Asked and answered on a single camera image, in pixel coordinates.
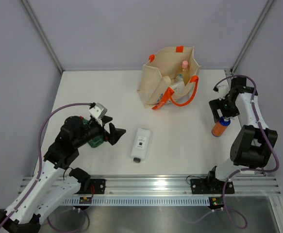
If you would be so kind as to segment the white bottle text label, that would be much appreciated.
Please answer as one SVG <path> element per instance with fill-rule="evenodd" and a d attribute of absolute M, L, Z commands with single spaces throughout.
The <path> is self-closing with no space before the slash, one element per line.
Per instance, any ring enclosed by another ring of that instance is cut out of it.
<path fill-rule="evenodd" d="M 182 91 L 184 90 L 185 88 L 185 85 L 184 85 L 184 81 L 183 80 L 179 80 L 179 81 L 176 81 L 175 83 L 173 83 L 171 86 L 170 86 L 171 89 L 173 89 L 173 91 L 177 94 L 181 94 Z"/>

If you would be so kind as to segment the canvas bag orange handles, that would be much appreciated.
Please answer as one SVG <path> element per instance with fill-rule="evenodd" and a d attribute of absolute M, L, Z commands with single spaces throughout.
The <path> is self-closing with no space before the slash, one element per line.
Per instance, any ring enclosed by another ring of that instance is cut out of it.
<path fill-rule="evenodd" d="M 158 110 L 168 103 L 184 107 L 192 102 L 200 71 L 194 48 L 166 47 L 149 56 L 137 88 L 145 108 Z"/>

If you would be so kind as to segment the white bottle black cap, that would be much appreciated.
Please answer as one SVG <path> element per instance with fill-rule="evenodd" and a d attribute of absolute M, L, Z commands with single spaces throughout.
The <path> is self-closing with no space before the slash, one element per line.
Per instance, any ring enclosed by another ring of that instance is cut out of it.
<path fill-rule="evenodd" d="M 138 128 L 134 138 L 130 157 L 135 163 L 141 163 L 147 157 L 150 141 L 151 131 L 144 128 Z"/>

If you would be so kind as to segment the cream bottle orange print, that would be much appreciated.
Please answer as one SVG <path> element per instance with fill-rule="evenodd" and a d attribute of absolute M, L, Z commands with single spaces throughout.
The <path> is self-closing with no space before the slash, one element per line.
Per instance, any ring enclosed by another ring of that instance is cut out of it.
<path fill-rule="evenodd" d="M 172 84 L 171 78 L 169 76 L 163 76 L 163 80 L 166 82 L 168 86 Z"/>

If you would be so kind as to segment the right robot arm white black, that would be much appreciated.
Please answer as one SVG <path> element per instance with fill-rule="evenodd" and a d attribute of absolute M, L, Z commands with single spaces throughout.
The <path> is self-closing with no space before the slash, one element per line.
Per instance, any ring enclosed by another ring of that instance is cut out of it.
<path fill-rule="evenodd" d="M 225 182 L 231 180 L 233 172 L 261 171 L 275 154 L 278 138 L 262 117 L 256 84 L 248 86 L 251 78 L 245 75 L 232 75 L 229 79 L 230 89 L 217 83 L 213 90 L 219 93 L 219 98 L 209 101 L 215 122 L 212 135 L 221 136 L 234 117 L 239 118 L 241 130 L 232 143 L 229 159 L 215 166 L 205 178 L 204 185 L 212 193 L 226 187 Z"/>

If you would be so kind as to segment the amber bottle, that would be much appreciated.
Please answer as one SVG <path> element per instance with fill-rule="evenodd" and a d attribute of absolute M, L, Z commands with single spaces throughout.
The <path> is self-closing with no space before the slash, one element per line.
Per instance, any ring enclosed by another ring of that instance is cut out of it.
<path fill-rule="evenodd" d="M 184 80 L 185 77 L 188 75 L 188 71 L 189 71 L 189 63 L 187 60 L 184 60 L 182 61 L 178 76 Z"/>

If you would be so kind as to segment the orange spray bottle blue cap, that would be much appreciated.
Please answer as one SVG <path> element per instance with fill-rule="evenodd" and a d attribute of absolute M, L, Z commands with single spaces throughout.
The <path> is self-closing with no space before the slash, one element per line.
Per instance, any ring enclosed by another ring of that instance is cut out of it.
<path fill-rule="evenodd" d="M 221 117 L 219 121 L 212 128 L 212 135 L 220 137 L 225 132 L 227 127 L 230 125 L 231 120 L 225 117 Z"/>

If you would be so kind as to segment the green dish soap bottle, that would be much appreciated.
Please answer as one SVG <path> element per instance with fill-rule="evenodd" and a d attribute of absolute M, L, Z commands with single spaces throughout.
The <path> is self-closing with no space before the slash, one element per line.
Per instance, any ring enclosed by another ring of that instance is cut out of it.
<path fill-rule="evenodd" d="M 83 116 L 80 116 L 80 118 L 82 119 L 83 121 L 83 125 L 86 125 L 86 126 L 89 126 L 89 120 L 85 119 Z M 101 144 L 104 143 L 104 139 L 103 139 L 103 136 L 102 135 L 99 135 L 99 136 L 96 136 L 95 138 L 93 138 L 92 140 L 90 140 L 88 142 L 88 145 L 91 147 L 91 148 L 96 148 L 98 146 L 100 146 Z"/>

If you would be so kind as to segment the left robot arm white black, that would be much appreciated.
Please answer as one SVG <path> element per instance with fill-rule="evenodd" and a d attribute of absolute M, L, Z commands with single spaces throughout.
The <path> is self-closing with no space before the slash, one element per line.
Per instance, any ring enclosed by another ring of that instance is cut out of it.
<path fill-rule="evenodd" d="M 10 206 L 0 209 L 0 228 L 9 233 L 37 233 L 44 220 L 67 197 L 93 191 L 91 176 L 84 170 L 75 168 L 56 189 L 51 193 L 47 192 L 79 156 L 78 149 L 81 146 L 98 137 L 111 145 L 118 142 L 126 130 L 116 128 L 111 121 L 111 117 L 104 116 L 102 123 L 91 118 L 84 124 L 80 116 L 68 117 L 44 155 L 44 162 L 39 165 L 38 173 Z"/>

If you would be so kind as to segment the silver tube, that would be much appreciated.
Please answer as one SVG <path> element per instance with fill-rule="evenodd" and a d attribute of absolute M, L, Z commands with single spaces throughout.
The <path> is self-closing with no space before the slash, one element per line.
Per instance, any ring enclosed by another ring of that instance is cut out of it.
<path fill-rule="evenodd" d="M 182 77 L 182 74 L 179 74 L 177 77 L 176 77 L 176 81 L 183 81 L 183 77 Z"/>

